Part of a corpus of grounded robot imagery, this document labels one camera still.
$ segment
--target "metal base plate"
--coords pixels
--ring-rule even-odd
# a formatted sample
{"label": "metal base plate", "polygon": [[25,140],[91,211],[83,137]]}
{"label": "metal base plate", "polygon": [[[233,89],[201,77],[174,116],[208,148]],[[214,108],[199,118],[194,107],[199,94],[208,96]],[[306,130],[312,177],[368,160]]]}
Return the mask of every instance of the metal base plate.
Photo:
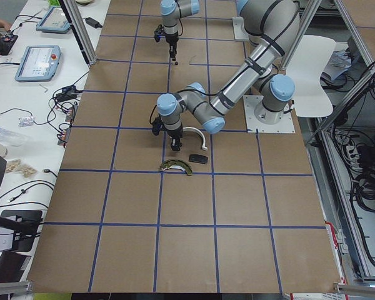
{"label": "metal base plate", "polygon": [[257,120],[254,108],[263,100],[262,96],[243,96],[244,114],[248,133],[295,133],[291,113],[284,114],[282,119],[274,125],[264,124]]}
{"label": "metal base plate", "polygon": [[235,35],[235,41],[249,41],[248,33],[244,30],[243,18],[233,17],[233,33]]}

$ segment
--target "robotic arm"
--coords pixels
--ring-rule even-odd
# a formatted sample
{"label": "robotic arm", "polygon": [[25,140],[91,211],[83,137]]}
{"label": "robotic arm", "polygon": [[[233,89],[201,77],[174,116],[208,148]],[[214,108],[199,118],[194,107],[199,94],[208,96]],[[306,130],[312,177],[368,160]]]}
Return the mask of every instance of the robotic arm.
{"label": "robotic arm", "polygon": [[298,33],[298,6],[291,0],[238,0],[237,11],[244,19],[252,44],[256,37],[260,39],[232,79],[209,102],[204,100],[204,89],[197,82],[177,93],[163,94],[157,100],[157,110],[172,138],[174,151],[180,150],[183,134],[180,114],[187,110],[207,132],[215,134],[224,127],[224,116],[254,83],[264,95],[255,109],[256,117],[266,124],[279,121],[294,93],[292,79],[280,74],[272,76],[271,69],[274,60],[284,56]]}
{"label": "robotic arm", "polygon": [[162,0],[162,24],[154,31],[154,39],[158,43],[161,36],[169,44],[169,56],[176,60],[176,44],[179,40],[178,21],[197,14],[200,10],[199,0]]}

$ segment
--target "white table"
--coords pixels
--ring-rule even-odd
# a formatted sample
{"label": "white table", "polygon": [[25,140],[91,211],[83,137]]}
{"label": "white table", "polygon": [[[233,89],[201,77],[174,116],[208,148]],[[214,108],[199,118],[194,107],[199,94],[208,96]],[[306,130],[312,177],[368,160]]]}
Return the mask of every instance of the white table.
{"label": "white table", "polygon": [[[78,6],[83,18],[92,17],[104,23],[106,12],[110,0],[95,0],[87,6]],[[48,2],[43,0],[29,0],[20,14],[34,15],[40,11],[37,16],[44,16],[48,10]],[[19,23],[27,19],[20,17],[15,20],[12,28],[17,28]],[[87,26],[89,37],[94,48],[96,48],[101,29],[94,29]],[[50,45],[55,44],[61,48],[61,58],[55,76],[48,82],[17,82],[14,80],[18,66],[3,65],[0,66],[0,113],[11,108],[21,108],[31,111],[36,117],[37,123],[46,122],[46,116],[50,110],[48,101],[53,92],[63,86],[68,86],[75,82],[80,76],[89,71],[84,62],[82,54],[72,31],[67,34],[43,33],[35,30],[35,24],[31,22],[24,23],[22,27],[15,30],[18,40],[14,44],[10,55],[0,57],[0,63],[11,61],[19,63],[26,46],[31,45]],[[83,89],[87,76],[84,76],[77,84],[78,89]],[[65,115],[57,112],[57,118],[52,122],[54,126],[64,122]],[[43,179],[55,183],[55,177],[50,173],[43,173],[43,169],[50,169],[58,173],[61,161],[64,155],[64,148],[57,145],[56,131],[48,124],[43,126],[18,127],[18,118],[28,116],[28,113],[22,111],[11,111],[0,116],[0,127],[25,134],[29,141],[20,147],[7,147],[8,154],[6,160],[20,159],[22,163],[28,164],[37,170],[37,173],[30,178],[23,178],[19,173],[8,173],[4,176],[0,195],[6,191],[26,183],[33,179]],[[7,195],[0,200],[0,205],[7,204],[7,200],[19,194],[20,189]],[[52,191],[46,186],[36,186],[30,189],[25,195],[13,203],[35,201],[49,205]],[[37,204],[25,204],[0,208],[0,214],[5,209],[41,209],[44,207]],[[36,239],[32,251],[22,253],[33,257],[36,250],[38,238]],[[29,262],[26,271],[21,280],[25,280],[28,275],[31,262]]]}

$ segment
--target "hand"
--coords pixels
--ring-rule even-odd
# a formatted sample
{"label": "hand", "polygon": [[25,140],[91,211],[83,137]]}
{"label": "hand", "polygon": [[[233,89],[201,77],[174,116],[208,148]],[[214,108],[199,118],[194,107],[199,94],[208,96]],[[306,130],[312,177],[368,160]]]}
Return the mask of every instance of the hand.
{"label": "hand", "polygon": [[8,23],[7,21],[4,21],[2,22],[2,27],[6,30],[6,31],[10,31],[11,30],[11,26],[12,24],[11,23]]}

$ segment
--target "white chair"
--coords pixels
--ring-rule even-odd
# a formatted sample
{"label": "white chair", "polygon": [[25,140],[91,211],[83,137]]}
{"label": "white chair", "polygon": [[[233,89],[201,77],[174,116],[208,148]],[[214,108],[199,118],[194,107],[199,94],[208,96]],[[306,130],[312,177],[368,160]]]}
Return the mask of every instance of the white chair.
{"label": "white chair", "polygon": [[322,36],[303,36],[286,68],[296,85],[293,95],[298,117],[326,117],[333,111],[328,95],[319,82],[336,42]]}

